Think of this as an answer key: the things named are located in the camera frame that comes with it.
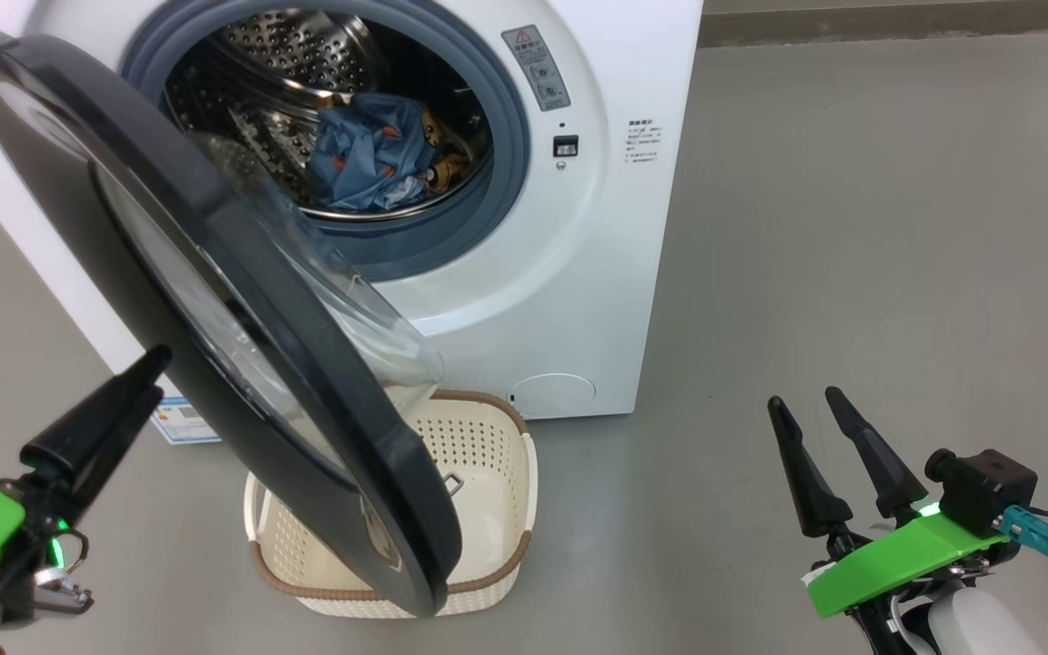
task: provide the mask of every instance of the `blue cloth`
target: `blue cloth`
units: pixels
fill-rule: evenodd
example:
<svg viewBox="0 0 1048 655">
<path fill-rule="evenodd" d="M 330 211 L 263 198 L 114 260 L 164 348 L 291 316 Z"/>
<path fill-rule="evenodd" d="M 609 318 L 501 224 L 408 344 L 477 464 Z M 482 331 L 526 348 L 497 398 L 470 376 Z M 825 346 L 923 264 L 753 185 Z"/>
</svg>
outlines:
<svg viewBox="0 0 1048 655">
<path fill-rule="evenodd" d="M 356 93 L 318 112 L 307 162 L 318 200 L 334 211 L 386 211 L 423 194 L 419 174 L 436 149 L 423 133 L 423 104 L 390 93 Z"/>
</svg>

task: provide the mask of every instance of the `concrete floor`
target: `concrete floor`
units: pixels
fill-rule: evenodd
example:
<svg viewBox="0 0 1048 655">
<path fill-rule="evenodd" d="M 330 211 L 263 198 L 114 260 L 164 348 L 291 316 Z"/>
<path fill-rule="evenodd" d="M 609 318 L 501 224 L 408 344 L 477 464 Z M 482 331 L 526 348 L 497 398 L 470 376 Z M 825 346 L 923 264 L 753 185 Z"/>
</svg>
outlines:
<svg viewBox="0 0 1048 655">
<path fill-rule="evenodd" d="M 0 474 L 107 376 L 0 230 Z M 908 463 L 998 447 L 1048 507 L 1048 37 L 698 54 L 665 258 L 632 416 L 537 423 L 541 511 L 501 606 L 334 620 L 246 560 L 245 470 L 146 431 L 84 523 L 73 621 L 4 634 L 80 652 L 868 652 L 820 621 L 766 417 L 782 394 L 812 456 L 878 517 L 821 407 L 845 387 Z M 1048 564 L 987 582 L 1048 651 Z"/>
</svg>

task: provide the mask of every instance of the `laundry basket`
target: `laundry basket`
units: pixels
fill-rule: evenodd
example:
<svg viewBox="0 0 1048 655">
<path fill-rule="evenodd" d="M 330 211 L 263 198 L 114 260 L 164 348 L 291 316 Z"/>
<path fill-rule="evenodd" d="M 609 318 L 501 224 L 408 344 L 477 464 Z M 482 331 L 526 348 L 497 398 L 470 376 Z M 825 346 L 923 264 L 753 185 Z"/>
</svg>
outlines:
<svg viewBox="0 0 1048 655">
<path fill-rule="evenodd" d="M 471 391 L 438 391 L 409 420 L 441 473 L 461 486 L 453 501 L 463 551 L 439 615 L 486 610 L 516 584 L 536 522 L 536 451 L 510 405 Z M 358 580 L 269 490 L 245 481 L 245 534 L 265 583 L 333 617 L 409 618 Z"/>
</svg>

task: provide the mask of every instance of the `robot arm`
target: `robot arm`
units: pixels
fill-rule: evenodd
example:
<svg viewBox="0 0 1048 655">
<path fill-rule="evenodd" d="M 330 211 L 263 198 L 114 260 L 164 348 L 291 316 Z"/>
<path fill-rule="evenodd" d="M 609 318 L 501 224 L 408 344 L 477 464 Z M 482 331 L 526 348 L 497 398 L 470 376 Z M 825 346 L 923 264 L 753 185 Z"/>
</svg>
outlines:
<svg viewBox="0 0 1048 655">
<path fill-rule="evenodd" d="M 847 614 L 877 655 L 1040 654 L 1030 635 L 977 577 L 1013 559 L 1022 546 L 1048 556 L 1047 515 L 1027 509 L 1035 473 L 996 451 L 961 458 L 939 451 L 927 461 L 929 479 L 944 487 L 940 503 L 915 510 L 927 497 L 899 456 L 852 406 L 828 387 L 831 413 L 856 445 L 876 507 L 897 529 L 871 541 L 848 529 L 852 510 L 832 494 L 806 449 L 803 431 L 781 397 L 769 399 L 799 525 L 810 538 L 827 538 L 829 559 L 804 577 L 821 617 Z M 927 604 L 901 613 L 900 605 Z"/>
<path fill-rule="evenodd" d="M 31 472 L 0 478 L 0 627 L 90 609 L 91 592 L 71 580 L 87 555 L 75 526 L 161 401 L 155 383 L 171 357 L 169 348 L 150 349 L 22 447 Z M 80 540 L 67 567 L 54 546 L 62 534 Z"/>
</svg>

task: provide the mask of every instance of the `washing machine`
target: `washing machine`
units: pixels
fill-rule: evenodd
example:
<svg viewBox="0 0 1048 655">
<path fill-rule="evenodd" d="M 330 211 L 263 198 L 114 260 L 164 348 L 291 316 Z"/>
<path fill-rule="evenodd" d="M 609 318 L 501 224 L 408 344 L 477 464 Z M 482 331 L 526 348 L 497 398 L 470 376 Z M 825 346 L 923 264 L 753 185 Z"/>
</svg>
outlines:
<svg viewBox="0 0 1048 655">
<path fill-rule="evenodd" d="M 146 141 L 155 113 L 180 136 L 156 156 L 190 133 L 254 153 L 441 353 L 442 386 L 528 418 L 635 407 L 699 20 L 700 0 L 0 1 L 1 34 L 71 46 L 34 62 L 75 71 L 40 93 L 71 96 L 53 107 L 114 88 L 72 59 L 95 61 L 134 90 L 132 124 L 96 128 Z M 1 66 L 26 66 L 18 56 Z M 321 202 L 305 168 L 320 109 L 365 92 L 430 109 L 460 162 L 447 188 Z M 109 368 L 127 368 L 149 344 L 17 167 L 0 147 L 0 223 Z M 219 437 L 172 369 L 162 386 L 163 435 Z"/>
</svg>

